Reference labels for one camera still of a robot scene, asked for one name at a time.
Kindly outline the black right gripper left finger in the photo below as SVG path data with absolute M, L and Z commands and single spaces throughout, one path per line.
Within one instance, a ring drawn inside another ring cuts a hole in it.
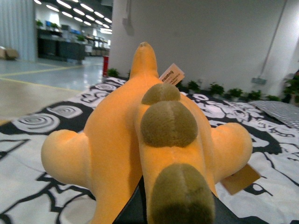
M 147 224 L 146 195 L 143 176 L 131 198 L 121 210 L 113 224 Z

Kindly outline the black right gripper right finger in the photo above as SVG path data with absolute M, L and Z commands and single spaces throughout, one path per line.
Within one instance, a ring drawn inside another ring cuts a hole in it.
M 217 224 L 266 224 L 266 204 L 262 198 L 269 192 L 264 188 L 246 188 L 229 194 L 225 188 L 217 188 L 215 196 Z

